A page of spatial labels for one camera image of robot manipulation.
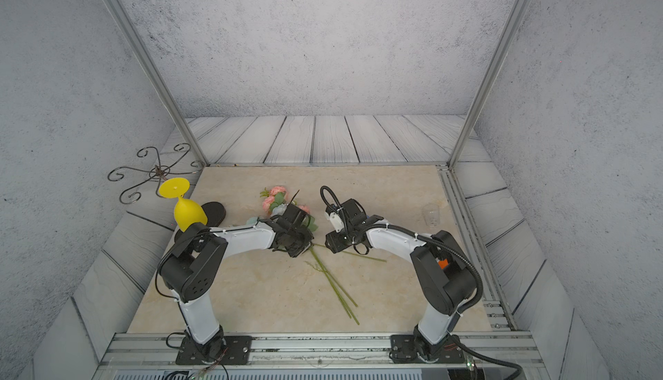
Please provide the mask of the artificial flower bouquet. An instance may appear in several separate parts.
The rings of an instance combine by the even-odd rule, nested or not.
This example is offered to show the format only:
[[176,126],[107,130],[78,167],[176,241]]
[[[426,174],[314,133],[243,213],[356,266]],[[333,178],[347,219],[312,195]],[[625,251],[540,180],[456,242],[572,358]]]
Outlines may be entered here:
[[[288,195],[288,190],[284,186],[264,188],[260,192],[260,198],[262,199],[262,210],[266,215],[272,217],[285,213],[287,206],[298,207],[298,209],[304,212],[304,229],[310,232],[317,231],[318,226],[316,224],[315,217],[310,214],[311,211],[309,207],[300,204],[296,200],[297,194],[298,193],[295,193],[294,196],[290,197]],[[321,245],[311,243],[310,247],[306,249],[306,252],[310,253],[312,259],[306,260],[305,263],[326,278],[326,281],[329,283],[331,289],[335,293],[338,302],[341,304],[348,318],[359,326],[360,321],[356,315],[356,310],[359,308],[358,303],[350,295],[347,289],[338,281],[338,278],[336,278],[336,276],[331,273],[331,270],[322,261],[320,255],[315,250],[315,247],[321,247]]]

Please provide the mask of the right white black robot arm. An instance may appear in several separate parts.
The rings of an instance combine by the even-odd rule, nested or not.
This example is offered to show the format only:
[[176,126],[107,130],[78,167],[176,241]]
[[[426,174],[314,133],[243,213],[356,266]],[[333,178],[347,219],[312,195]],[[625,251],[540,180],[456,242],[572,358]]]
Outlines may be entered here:
[[412,264],[426,311],[414,328],[414,344],[423,359],[431,360],[452,345],[452,332],[464,311],[483,297],[483,280],[476,267],[447,231],[420,234],[369,216],[356,200],[326,203],[326,217],[334,230],[326,247],[339,253],[360,245],[400,257]]

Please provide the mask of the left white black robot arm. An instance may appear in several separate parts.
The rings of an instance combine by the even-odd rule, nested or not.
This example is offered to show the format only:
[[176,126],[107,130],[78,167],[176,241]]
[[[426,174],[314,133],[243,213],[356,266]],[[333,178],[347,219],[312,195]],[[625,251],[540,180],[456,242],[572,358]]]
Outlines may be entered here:
[[194,223],[174,240],[157,267],[186,324],[186,339],[210,359],[220,354],[223,328],[209,294],[226,257],[252,250],[272,250],[298,257],[312,246],[313,217],[287,205],[284,212],[255,224],[212,228]]

